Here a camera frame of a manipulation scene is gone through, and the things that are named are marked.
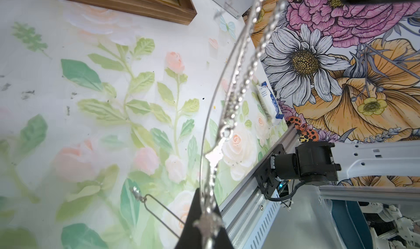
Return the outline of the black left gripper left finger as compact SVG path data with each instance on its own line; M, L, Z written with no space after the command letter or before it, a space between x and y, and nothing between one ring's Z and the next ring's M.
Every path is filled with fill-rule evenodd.
M176 249L231 249L233 245L223 226L219 207L202 212L200 190L196 189L185 226Z

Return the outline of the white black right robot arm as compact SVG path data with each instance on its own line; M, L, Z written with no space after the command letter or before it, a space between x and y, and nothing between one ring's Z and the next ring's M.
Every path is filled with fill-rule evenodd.
M298 145L293 153L273 153L269 165L280 180L323 186L359 179L361 184L370 185L374 176L418 177L420 142L308 142Z

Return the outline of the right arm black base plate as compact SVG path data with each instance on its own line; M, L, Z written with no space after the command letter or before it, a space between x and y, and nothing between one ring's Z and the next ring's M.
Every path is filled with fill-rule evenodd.
M276 158L277 155L285 154L285 150L282 144L277 145L262 161L261 165L258 167L254 176L257 180L258 188L261 191L262 195L270 197L273 195L274 191L278 188L281 181L277 179L277 173L275 169L271 168L272 158Z

